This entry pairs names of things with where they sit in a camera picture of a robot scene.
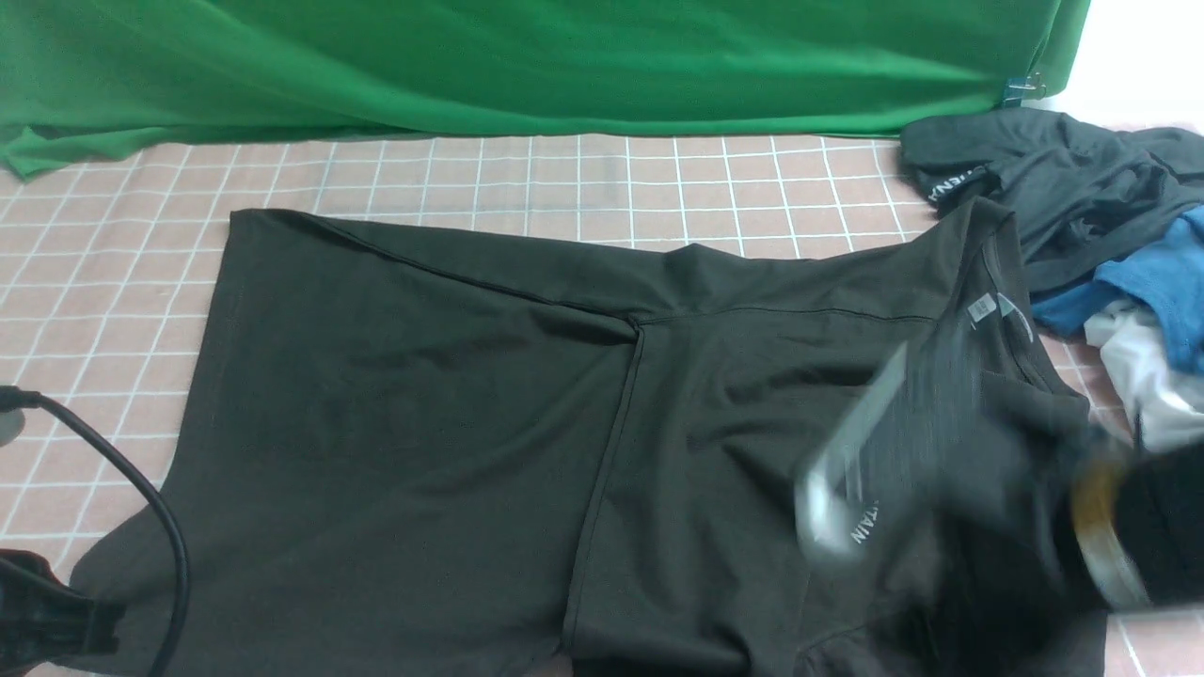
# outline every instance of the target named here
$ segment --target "black cable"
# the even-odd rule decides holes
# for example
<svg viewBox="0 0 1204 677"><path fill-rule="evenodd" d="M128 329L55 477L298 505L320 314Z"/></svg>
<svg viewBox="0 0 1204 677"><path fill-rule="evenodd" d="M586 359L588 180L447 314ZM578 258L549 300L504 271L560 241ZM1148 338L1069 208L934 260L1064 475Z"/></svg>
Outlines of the black cable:
<svg viewBox="0 0 1204 677"><path fill-rule="evenodd" d="M176 559L176 599L171 610L171 620L167 623L167 632L164 635L163 643L159 644L159 653L155 654L149 672L147 672L147 677L163 677L171 664L172 657L176 654L176 647L179 644L179 636L184 630L184 619L188 616L188 597L191 593L188 548L184 546L184 536L179 531L179 524L154 485L108 440L105 440L100 432L96 432L94 428L84 423L75 412L41 393L26 390L22 394L26 396L26 406L37 406L46 410L54 418L61 420L64 425L73 430L76 435L83 437L102 457L108 459L108 463L113 464L134 484L134 488L142 494L142 498L147 500L150 510L167 531L167 538L171 541L171 552Z"/></svg>

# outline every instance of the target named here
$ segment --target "clothing tag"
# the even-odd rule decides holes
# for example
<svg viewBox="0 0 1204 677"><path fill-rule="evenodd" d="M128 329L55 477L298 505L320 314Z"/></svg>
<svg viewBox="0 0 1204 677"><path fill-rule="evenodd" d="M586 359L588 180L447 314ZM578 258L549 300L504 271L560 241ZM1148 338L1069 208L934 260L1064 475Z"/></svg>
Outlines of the clothing tag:
<svg viewBox="0 0 1204 677"><path fill-rule="evenodd" d="M970 304L970 307L966 308L966 312L970 313L970 319L974 323L982 322L982 318L993 313L999 306L995 302L995 296L990 294L982 294L982 298L978 301Z"/></svg>
<svg viewBox="0 0 1204 677"><path fill-rule="evenodd" d="M961 193L962 188L970 182L982 178L984 175L986 175L986 166L979 165L972 170L963 171L957 176L951 176L933 186L932 189L928 190L927 200L934 205L939 205L940 202L944 202L945 200L949 200L954 195Z"/></svg>
<svg viewBox="0 0 1204 677"><path fill-rule="evenodd" d="M1016 304L1011 302L1011 299L999 294L999 316L1008 317L1013 313L1015 313L1015 316L1019 317L1020 322L1025 325L1025 331L1028 334L1028 342L1032 343L1035 340L1035 336L1033 336L1033 328L1028 324L1028 318L1025 317L1025 313L1020 312L1020 308L1016 307Z"/></svg>

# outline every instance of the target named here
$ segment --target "pile of clothes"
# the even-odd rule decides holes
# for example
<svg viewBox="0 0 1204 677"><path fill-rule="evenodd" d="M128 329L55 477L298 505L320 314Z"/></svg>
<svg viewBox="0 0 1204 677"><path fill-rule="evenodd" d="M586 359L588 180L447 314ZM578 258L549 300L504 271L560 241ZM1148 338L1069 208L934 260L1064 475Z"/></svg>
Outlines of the pile of clothes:
<svg viewBox="0 0 1204 677"><path fill-rule="evenodd" d="M1204 137L1004 108L908 125L902 163L942 214L1016 213L1034 317L1100 349L1150 449L1204 438Z"/></svg>

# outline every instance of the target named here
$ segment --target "blue clothing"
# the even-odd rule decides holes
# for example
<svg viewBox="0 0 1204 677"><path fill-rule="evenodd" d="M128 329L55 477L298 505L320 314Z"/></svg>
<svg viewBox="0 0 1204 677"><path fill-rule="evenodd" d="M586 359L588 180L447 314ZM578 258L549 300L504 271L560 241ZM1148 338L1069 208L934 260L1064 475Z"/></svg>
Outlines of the blue clothing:
<svg viewBox="0 0 1204 677"><path fill-rule="evenodd" d="M1033 316L1070 336L1126 295L1158 316L1170 367L1204 375L1204 206L1184 213L1161 240L1127 259L1099 265L1091 281L1034 304Z"/></svg>

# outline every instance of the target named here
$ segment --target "black power cord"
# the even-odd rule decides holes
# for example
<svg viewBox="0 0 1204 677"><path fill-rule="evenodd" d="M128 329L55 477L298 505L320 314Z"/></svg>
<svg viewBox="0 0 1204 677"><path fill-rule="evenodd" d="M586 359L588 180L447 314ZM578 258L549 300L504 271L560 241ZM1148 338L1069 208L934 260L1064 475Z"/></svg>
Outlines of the black power cord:
<svg viewBox="0 0 1204 677"><path fill-rule="evenodd" d="M150 664L150 670L147 672L147 677L163 677L171 664L172 657L176 654L176 647L179 644L179 636L184 630L184 619L188 617L188 599L191 593L188 548L184 544L184 536L179 531L179 523L176 522L176 517L171 513L167 504L163 501L163 496L159 495L159 491L155 490L146 476L137 467L134 467L134 464L122 455L108 440L105 440L100 432L96 432L93 426L84 423L75 412L41 393L22 390L13 385L0 385L0 414L18 408L41 408L63 422L76 435L83 437L85 442L100 452L108 463L113 464L134 484L134 488L142 494L142 498L147 500L155 517L163 523L164 530L167 531L167 538L171 541L171 552L176 563L176 595L172 604L171 619L167 623L167 632L164 635L163 643L159 644L159 653L155 654L154 663Z"/></svg>

